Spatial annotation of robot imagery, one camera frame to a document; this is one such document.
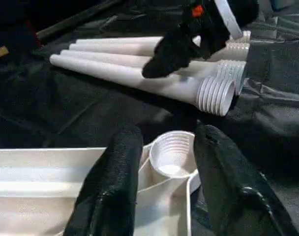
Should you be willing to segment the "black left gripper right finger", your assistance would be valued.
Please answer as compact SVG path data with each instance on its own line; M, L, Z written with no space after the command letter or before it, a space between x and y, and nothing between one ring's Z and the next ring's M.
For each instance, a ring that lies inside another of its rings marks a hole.
M193 149L217 236L299 235L267 180L222 131L199 124Z

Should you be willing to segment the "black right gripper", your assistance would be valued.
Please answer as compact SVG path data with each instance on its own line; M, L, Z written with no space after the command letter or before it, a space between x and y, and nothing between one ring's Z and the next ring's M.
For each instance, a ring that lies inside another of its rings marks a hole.
M181 16L182 31L171 31L154 49L153 57L144 65L142 76L147 79L167 77L187 68L193 59L208 60L226 47L230 38L213 0L195 0ZM200 36L197 46L189 36Z

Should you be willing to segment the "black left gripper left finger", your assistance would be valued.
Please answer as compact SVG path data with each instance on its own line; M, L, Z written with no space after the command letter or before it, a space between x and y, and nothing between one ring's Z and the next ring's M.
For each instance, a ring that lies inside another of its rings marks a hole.
M133 235L142 152L143 136L135 125L112 136L83 182L63 235Z

